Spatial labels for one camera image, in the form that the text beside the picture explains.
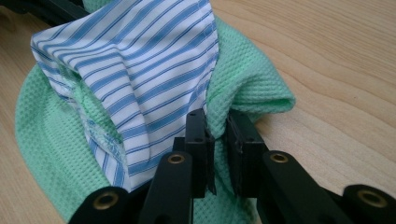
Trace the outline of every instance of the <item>green cloth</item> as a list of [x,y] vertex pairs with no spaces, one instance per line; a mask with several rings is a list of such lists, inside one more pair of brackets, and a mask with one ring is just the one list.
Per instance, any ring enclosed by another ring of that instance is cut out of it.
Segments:
[[[105,1],[84,1],[92,12]],[[252,120],[264,113],[285,112],[295,100],[269,59],[247,38],[216,18],[219,59],[206,94],[208,127],[216,140],[218,195],[194,201],[194,223],[253,223],[253,201],[235,198],[220,137],[230,108]],[[115,138],[114,125],[100,102],[78,85],[75,95],[91,119]],[[108,186],[84,136],[74,108],[61,100],[35,66],[17,102],[16,137],[30,171],[64,220],[69,220],[93,191]]]

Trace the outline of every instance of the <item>blue and white striped fabric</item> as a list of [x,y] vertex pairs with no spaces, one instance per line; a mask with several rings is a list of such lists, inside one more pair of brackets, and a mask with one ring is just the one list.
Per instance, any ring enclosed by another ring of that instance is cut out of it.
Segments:
[[[208,0],[114,1],[34,35],[32,50],[52,88],[80,114],[107,179],[128,190],[153,177],[174,137],[184,135],[187,113],[205,109],[219,54]],[[100,100],[121,143],[73,100],[77,75]]]

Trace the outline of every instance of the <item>wooden surface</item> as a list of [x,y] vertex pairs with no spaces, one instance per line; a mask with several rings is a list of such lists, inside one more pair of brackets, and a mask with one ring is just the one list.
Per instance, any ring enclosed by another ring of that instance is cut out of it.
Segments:
[[[274,62],[297,98],[257,123],[336,193],[366,184],[396,197],[396,2],[212,0],[215,13]],[[63,223],[27,170],[14,108],[47,25],[0,7],[0,223]]]

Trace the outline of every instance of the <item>tabletop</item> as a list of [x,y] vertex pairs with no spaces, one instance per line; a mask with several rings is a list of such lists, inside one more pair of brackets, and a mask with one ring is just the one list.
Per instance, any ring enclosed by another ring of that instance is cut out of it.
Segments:
[[[396,197],[396,2],[211,0],[274,63],[297,99],[256,127],[325,189],[365,184]],[[48,25],[0,7],[0,223],[64,223],[14,136],[16,100]]]

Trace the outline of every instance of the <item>wooden table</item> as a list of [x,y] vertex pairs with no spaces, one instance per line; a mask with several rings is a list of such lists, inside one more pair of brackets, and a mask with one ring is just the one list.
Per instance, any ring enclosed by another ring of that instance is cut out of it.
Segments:
[[[257,128],[336,193],[366,184],[396,197],[396,2],[212,0],[274,62],[297,98]],[[15,104],[48,26],[0,7],[0,223],[63,223],[26,168]]]

